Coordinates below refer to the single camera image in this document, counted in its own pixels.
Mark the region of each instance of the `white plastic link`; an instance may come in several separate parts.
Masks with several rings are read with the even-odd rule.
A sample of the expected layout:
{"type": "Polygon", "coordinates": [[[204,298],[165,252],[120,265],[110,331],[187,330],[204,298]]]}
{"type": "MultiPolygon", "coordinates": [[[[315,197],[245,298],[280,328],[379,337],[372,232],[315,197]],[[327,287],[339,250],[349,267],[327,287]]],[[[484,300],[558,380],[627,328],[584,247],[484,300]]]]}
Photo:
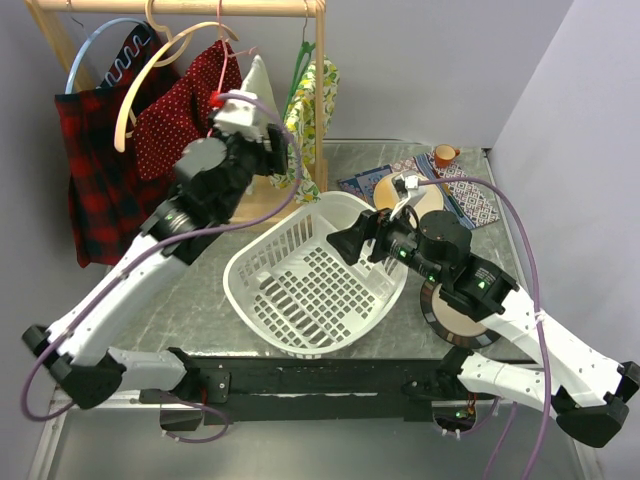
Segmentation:
{"type": "Polygon", "coordinates": [[[404,179],[404,186],[407,190],[415,190],[419,186],[418,185],[419,181],[420,179],[418,178],[417,175],[411,175],[404,179]]]}

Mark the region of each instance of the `plastic basket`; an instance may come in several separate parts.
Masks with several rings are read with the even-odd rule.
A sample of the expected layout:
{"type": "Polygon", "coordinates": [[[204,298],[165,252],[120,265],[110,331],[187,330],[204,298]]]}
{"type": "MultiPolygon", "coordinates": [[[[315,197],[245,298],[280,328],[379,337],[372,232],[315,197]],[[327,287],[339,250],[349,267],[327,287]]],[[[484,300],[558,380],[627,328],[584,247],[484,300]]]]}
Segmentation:
{"type": "Polygon", "coordinates": [[[319,358],[384,318],[404,288],[407,268],[391,258],[369,263],[370,246],[349,267],[326,240],[364,209],[371,207],[348,193],[323,193],[229,261],[225,294],[256,334],[289,355],[319,358]]]}

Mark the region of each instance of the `polka dot fabric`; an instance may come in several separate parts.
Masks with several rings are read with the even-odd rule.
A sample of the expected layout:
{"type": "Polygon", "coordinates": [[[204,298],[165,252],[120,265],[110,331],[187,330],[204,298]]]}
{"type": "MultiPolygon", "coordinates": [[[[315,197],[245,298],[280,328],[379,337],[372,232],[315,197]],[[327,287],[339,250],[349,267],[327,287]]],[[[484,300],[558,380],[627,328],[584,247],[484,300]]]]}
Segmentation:
{"type": "MultiPolygon", "coordinates": [[[[217,90],[224,46],[217,41],[202,52],[182,77],[164,96],[137,118],[133,131],[138,173],[143,180],[152,180],[171,173],[182,151],[192,141],[207,134],[207,116],[211,94],[217,90]]],[[[235,57],[229,58],[222,83],[222,92],[242,85],[240,67],[235,57]]]]}

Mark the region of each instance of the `floral fabric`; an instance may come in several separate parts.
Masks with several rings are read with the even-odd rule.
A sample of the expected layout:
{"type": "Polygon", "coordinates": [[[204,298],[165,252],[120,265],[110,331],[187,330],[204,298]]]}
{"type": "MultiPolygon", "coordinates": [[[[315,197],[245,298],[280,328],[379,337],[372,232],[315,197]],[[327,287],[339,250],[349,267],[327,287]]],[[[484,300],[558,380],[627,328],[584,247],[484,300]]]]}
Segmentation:
{"type": "MultiPolygon", "coordinates": [[[[307,71],[302,76],[300,84],[287,106],[285,125],[295,138],[302,152],[303,179],[300,188],[296,192],[296,202],[313,203],[319,199],[320,191],[314,183],[307,165],[312,165],[316,159],[316,124],[315,124],[315,95],[316,95],[316,63],[309,63],[307,71]]],[[[335,98],[338,93],[340,72],[327,57],[324,58],[324,121],[322,125],[322,137],[327,133],[331,116],[335,107],[335,98]]],[[[271,184],[276,188],[285,188],[296,179],[296,157],[293,147],[289,147],[289,168],[285,175],[273,175],[271,184]]]]}

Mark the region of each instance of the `wooden clothes rack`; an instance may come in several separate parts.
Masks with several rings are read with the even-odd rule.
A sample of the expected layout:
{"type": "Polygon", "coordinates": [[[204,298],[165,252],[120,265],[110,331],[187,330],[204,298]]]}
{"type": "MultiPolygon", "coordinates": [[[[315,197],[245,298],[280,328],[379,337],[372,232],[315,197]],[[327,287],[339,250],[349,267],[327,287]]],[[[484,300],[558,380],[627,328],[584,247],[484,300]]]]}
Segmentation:
{"type": "MultiPolygon", "coordinates": [[[[114,13],[144,14],[145,0],[24,0],[29,12],[54,51],[58,61],[68,73],[76,56],[77,47],[58,18],[62,13],[114,13]]],[[[216,15],[216,1],[202,0],[154,0],[154,14],[216,15]]],[[[325,0],[224,0],[221,15],[255,17],[309,17],[316,19],[316,98],[315,124],[320,131],[324,114],[324,37],[325,0]]],[[[95,81],[82,66],[75,79],[76,91],[95,88],[95,81]]],[[[327,162],[322,152],[322,137],[316,135],[315,168],[311,175],[321,192],[327,190],[327,162]]],[[[289,189],[276,190],[265,177],[256,177],[252,195],[245,195],[236,210],[232,223],[252,220],[273,210],[287,197],[289,189]]],[[[291,202],[265,226],[271,226],[295,210],[298,205],[291,202]]]]}

